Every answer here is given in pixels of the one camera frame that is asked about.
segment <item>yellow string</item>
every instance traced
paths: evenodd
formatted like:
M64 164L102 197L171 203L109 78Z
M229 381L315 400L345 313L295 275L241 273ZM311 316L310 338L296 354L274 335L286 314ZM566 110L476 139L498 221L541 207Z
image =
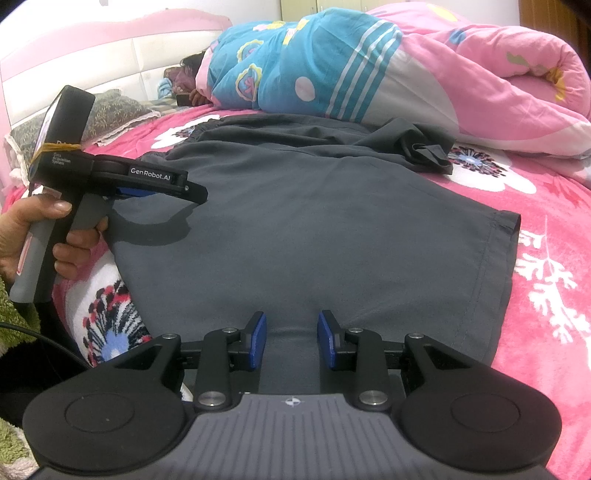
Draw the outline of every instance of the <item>yellow string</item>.
M44 143L33 155L31 163L33 163L39 155L45 152L71 152L73 150L80 150L80 145L70 143Z

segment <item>floral pillowcase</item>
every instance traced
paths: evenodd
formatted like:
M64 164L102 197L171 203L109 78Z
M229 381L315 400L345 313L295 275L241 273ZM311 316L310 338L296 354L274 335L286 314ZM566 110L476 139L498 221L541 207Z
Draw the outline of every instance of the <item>floral pillowcase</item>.
M161 115L138 101L121 95L121 92L116 89L97 93L95 96L95 104L82 135L83 147L112 137L149 118ZM12 129L10 134L6 136L6 141L13 150L11 157L13 162L18 164L21 170L21 180L25 185L28 184L27 171L44 117L45 113L40 113Z

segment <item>fuzzy fabric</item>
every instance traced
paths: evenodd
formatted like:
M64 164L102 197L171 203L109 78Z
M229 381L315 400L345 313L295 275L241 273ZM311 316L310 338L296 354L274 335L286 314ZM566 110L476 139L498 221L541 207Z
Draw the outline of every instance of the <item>fuzzy fabric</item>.
M12 323L13 325L18 325L38 332L40 327L39 315L33 305L27 307L25 317L26 319L15 309L14 305L8 298L4 282L0 279L0 321ZM0 356L5 354L12 346L17 346L22 342L33 341L35 341L35 339L29 335L0 328Z
M24 480L38 468L22 430L0 419L0 480Z

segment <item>person's hand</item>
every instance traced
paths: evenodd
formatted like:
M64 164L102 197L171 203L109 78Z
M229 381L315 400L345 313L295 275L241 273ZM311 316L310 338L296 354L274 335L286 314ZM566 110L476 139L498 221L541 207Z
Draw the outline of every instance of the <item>person's hand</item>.
M191 93L189 93L189 101L193 106L202 106L206 103L209 103L207 97L201 95L201 93L199 93L197 90L193 90Z
M0 215L0 275L9 284L17 274L18 260L31 223L44 219L63 218L72 210L71 204L56 200L49 195L34 195L18 200L6 213ZM78 267L90 259L90 249L107 228L103 218L96 228L68 233L66 244L57 244L53 249L56 271L64 278L74 280Z

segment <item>white stripe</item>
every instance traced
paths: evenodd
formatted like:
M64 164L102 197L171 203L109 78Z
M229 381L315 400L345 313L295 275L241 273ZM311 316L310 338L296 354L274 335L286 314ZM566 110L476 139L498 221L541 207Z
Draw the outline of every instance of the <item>white stripe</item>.
M365 87L363 87L363 91L361 92L361 95L359 95L359 99L357 100L357 105L355 105L355 108L353 109L353 113L351 114L351 121L354 121L355 117L357 116L357 113L359 112L359 109L361 108L361 105L363 104L365 97L367 96L368 91L371 88L371 84L374 82L374 78L378 74L381 64L384 62L384 57L386 56L386 52L392 46L392 44L395 41L397 41L399 38L400 38L400 31L397 32L397 34L394 36L394 38L389 40L386 43L386 45L384 45L384 48L382 49L382 53L379 55L378 61L375 63L374 70L371 73L371 75L369 76L367 82L365 82Z
M363 46L363 43L365 42L365 39L367 37L369 37L374 31L376 31L380 26L384 25L385 23L386 23L385 20L379 20L379 21L377 21L376 23L374 23L371 27L369 27L365 31L365 33L361 37L361 40L359 40L359 44L353 50L353 53L349 57L349 61L347 62L347 65L345 65L345 68L340 73L339 81L336 83L335 89L333 90L333 94L332 94L332 97L330 98L329 107L326 109L326 113L330 114L330 111L335 106L335 100L336 100L337 94L339 93L339 89L340 89L341 85L343 85L343 82L345 81L345 76L347 75L347 72L351 68L351 65L353 64L353 61L354 61L355 57L357 56L357 54L361 50L361 47Z
M388 35L392 31L394 31L393 26L390 27L389 29L387 29L384 33L382 33L377 38L377 40L375 40L369 46L368 51L363 56L363 60L362 60L361 64L359 64L359 67L357 67L357 72L355 72L355 75L353 76L353 80L351 80L351 85L349 86L349 89L347 90L347 94L345 95L345 98L343 99L343 103L341 103L341 105L340 105L340 112L337 116L337 118L339 120L341 120L343 118L343 114L345 113L345 109L347 108L347 103L349 102L349 99L351 98L351 94L353 93L353 90L355 90L355 87L357 86L357 81L359 80L359 77L361 77L361 74L362 74L363 70L365 69L365 66L368 64L369 57L371 56L372 52L375 50L375 47L378 45L378 43L380 43L380 41L382 41L382 38L384 38L386 35Z

